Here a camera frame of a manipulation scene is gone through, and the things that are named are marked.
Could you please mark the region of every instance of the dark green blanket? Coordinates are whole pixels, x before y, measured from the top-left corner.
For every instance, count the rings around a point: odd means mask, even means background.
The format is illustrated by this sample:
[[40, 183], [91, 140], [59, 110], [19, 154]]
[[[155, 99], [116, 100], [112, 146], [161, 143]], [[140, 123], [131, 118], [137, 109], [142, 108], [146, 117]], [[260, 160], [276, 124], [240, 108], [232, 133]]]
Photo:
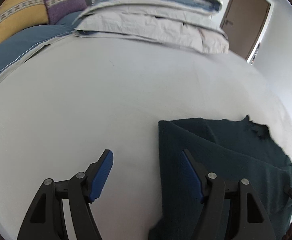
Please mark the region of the dark green blanket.
[[[202, 118], [159, 122], [159, 161], [163, 218], [149, 232], [149, 240], [188, 240], [202, 204], [191, 196], [181, 174], [179, 155], [188, 149], [208, 172], [224, 179], [247, 178], [270, 217], [276, 239], [289, 227], [292, 201], [284, 193], [292, 187], [292, 163], [272, 140], [266, 125]], [[229, 200], [225, 201], [218, 240], [224, 239]]]

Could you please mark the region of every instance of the blue bedspread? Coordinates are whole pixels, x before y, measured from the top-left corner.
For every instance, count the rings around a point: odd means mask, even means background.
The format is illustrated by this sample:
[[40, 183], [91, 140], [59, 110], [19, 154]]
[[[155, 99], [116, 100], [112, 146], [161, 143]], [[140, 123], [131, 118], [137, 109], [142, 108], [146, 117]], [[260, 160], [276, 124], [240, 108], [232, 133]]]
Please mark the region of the blue bedspread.
[[71, 34], [65, 25], [38, 25], [24, 29], [0, 44], [0, 73], [42, 42]]

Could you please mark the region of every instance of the folded duvet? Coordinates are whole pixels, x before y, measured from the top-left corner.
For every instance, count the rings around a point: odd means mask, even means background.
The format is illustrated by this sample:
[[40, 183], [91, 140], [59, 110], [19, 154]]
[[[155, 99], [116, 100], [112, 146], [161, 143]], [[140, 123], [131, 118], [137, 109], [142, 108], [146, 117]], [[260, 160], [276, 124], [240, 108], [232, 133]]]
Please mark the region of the folded duvet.
[[228, 41], [210, 15], [218, 0], [93, 0], [79, 17], [77, 36], [113, 33], [117, 38], [147, 40], [204, 54], [228, 52]]

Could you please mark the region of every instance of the bed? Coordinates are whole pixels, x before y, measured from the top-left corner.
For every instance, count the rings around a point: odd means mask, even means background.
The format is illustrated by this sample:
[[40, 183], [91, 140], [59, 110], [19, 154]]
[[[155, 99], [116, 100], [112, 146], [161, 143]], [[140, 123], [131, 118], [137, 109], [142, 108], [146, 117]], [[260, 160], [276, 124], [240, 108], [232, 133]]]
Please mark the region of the bed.
[[[17, 37], [0, 47], [5, 240], [17, 238], [44, 179], [84, 171], [104, 149], [113, 151], [114, 165], [91, 206], [99, 231], [106, 240], [147, 239], [162, 215], [160, 120], [238, 121], [249, 114], [269, 126], [292, 160], [290, 117], [261, 74], [239, 56], [203, 54], [105, 30], [90, 33], [85, 24], [74, 33], [69, 24], [36, 26], [34, 36], [29, 30], [18, 34], [26, 42]], [[4, 51], [10, 54], [1, 57]], [[66, 202], [65, 218], [69, 239], [75, 239]]]

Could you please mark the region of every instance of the door handle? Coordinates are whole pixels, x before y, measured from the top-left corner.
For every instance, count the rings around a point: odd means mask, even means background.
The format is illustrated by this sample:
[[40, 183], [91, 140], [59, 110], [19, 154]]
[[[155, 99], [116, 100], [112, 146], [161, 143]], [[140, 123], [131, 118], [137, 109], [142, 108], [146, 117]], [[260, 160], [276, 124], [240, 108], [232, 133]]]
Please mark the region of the door handle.
[[233, 22], [231, 22], [231, 21], [229, 21], [229, 20], [226, 20], [226, 21], [225, 21], [225, 24], [226, 24], [226, 25], [228, 25], [228, 24], [229, 24], [229, 25], [233, 25]]

